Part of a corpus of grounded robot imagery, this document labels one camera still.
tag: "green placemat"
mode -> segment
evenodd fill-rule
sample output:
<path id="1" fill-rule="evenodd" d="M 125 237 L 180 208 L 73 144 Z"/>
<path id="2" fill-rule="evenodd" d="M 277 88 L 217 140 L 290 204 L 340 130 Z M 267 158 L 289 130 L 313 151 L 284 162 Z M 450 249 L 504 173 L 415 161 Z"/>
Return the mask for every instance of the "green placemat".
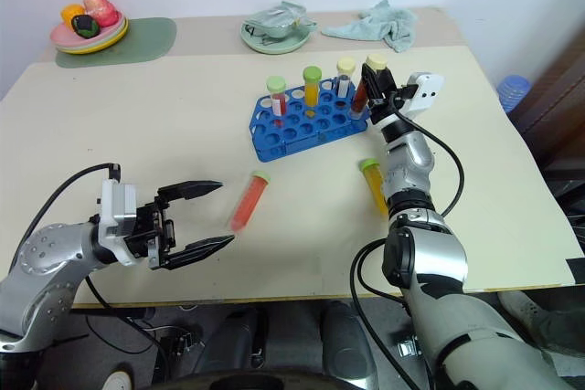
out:
<path id="1" fill-rule="evenodd" d="M 135 18 L 129 22 L 128 32 L 115 45 L 93 54 L 57 52 L 55 62 L 67 69 L 140 63 L 163 56 L 175 43 L 176 23 L 170 18 Z"/>

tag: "cloth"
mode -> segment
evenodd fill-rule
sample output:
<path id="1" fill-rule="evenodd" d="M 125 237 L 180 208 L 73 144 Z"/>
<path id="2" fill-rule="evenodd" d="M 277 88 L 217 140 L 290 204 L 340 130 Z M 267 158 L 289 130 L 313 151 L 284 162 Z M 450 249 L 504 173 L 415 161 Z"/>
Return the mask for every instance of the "cloth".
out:
<path id="1" fill-rule="evenodd" d="M 360 20 L 340 27 L 327 27 L 321 33 L 350 40 L 381 40 L 396 52 L 404 52 L 414 43 L 417 17 L 408 9 L 392 8 L 382 0 L 373 8 L 359 13 Z"/>

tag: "floor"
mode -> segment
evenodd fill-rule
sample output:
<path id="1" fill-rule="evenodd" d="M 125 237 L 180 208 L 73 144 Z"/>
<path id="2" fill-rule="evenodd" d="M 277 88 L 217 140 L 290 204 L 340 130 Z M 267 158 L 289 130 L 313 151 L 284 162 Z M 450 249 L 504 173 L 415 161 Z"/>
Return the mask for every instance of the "floor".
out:
<path id="1" fill-rule="evenodd" d="M 583 306 L 585 289 L 580 287 L 530 292 L 538 298 L 547 309 Z M 485 300 L 499 308 L 495 294 L 480 294 Z M 319 337 L 319 317 L 326 305 L 325 300 L 284 301 L 261 303 L 270 320 L 269 338 L 266 348 L 265 367 L 300 367 L 321 372 L 322 347 Z M 178 307 L 163 307 L 147 312 L 148 323 L 154 327 L 177 325 L 193 333 L 201 334 L 205 341 L 226 316 L 247 305 L 216 304 L 200 305 L 191 310 Z M 409 333 L 410 318 L 402 308 L 384 299 L 364 299 L 363 306 L 372 324 L 379 331 L 381 338 L 391 346 L 391 351 L 398 356 L 396 342 Z M 90 316 L 94 329 L 111 343 L 123 346 L 127 350 L 142 350 L 148 343 L 140 334 L 112 317 Z M 173 328 L 157 331 L 160 337 Z M 65 343 L 47 352 L 38 376 L 41 389 L 87 388 L 100 389 L 108 374 L 116 367 L 123 366 L 132 370 L 136 388 L 147 387 L 151 382 L 156 349 L 151 348 L 139 355 L 129 355 L 113 350 L 93 335 L 85 322 L 85 316 L 71 314 L 67 327 L 60 339 L 88 334 L 87 338 Z M 389 365 L 378 348 L 370 340 L 372 352 L 378 367 L 379 387 L 382 389 L 407 389 L 396 371 Z M 195 345 L 186 353 L 180 365 L 173 371 L 174 377 L 189 374 L 201 352 L 201 346 Z M 403 367 L 412 378 L 420 383 L 421 388 L 428 388 L 424 365 L 420 357 L 399 358 Z M 585 375 L 585 359 L 554 355 L 553 361 L 561 376 Z M 571 382 L 576 388 L 579 380 Z"/>

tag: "table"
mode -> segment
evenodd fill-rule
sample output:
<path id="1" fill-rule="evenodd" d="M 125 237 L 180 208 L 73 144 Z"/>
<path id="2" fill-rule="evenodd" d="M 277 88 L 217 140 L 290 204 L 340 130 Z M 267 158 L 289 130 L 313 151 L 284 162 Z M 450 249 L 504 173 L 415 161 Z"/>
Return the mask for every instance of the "table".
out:
<path id="1" fill-rule="evenodd" d="M 398 83 L 421 70 L 446 78 L 418 122 L 459 154 L 466 172 L 463 197 L 447 218 L 467 252 L 465 290 L 574 284 L 565 259 L 582 257 L 580 247 L 493 87 L 443 12 L 415 12 L 417 45 L 402 54 L 380 42 L 315 34 L 296 52 L 265 56 L 239 41 L 241 17 L 179 19 L 175 47 L 147 63 L 61 69 L 48 50 L 0 102 L 0 271 L 7 272 L 20 236 L 50 193 L 88 165 L 120 163 L 122 180 L 137 184 L 140 205 L 167 184 L 223 182 L 210 195 L 171 206 L 177 249 L 225 234 L 250 173 L 261 169 L 272 181 L 235 241 L 175 271 L 151 271 L 145 263 L 108 267 L 92 275 L 102 295 L 131 305 L 348 295 L 351 259 L 387 234 L 357 168 L 364 158 L 383 157 L 382 136 L 370 127 L 260 163 L 248 124 L 268 75 L 283 75 L 293 86 L 301 84 L 303 68 L 315 64 L 324 78 L 332 77 L 338 58 L 361 62 L 376 50 L 388 57 Z M 314 16 L 320 24 L 339 25 L 350 17 Z M 441 210 L 457 173 L 445 152 L 430 147 L 436 157 L 431 194 Z M 96 213 L 102 178 L 97 173 L 74 184 L 42 224 L 81 222 Z M 365 278 L 398 292 L 383 279 L 380 263 L 381 251 L 365 264 Z M 94 303 L 85 286 L 76 303 Z"/>

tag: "shoe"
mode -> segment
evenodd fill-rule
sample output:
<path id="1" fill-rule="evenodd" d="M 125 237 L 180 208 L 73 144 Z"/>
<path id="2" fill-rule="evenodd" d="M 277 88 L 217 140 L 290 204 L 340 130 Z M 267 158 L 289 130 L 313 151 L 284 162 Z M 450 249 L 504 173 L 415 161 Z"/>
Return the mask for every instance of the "shoe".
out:
<path id="1" fill-rule="evenodd" d="M 548 314 L 522 291 L 500 291 L 497 297 L 504 309 L 531 333 L 537 328 L 537 322 Z"/>
<path id="2" fill-rule="evenodd" d="M 101 390 L 132 390 L 132 380 L 126 372 L 119 370 L 108 376 Z"/>

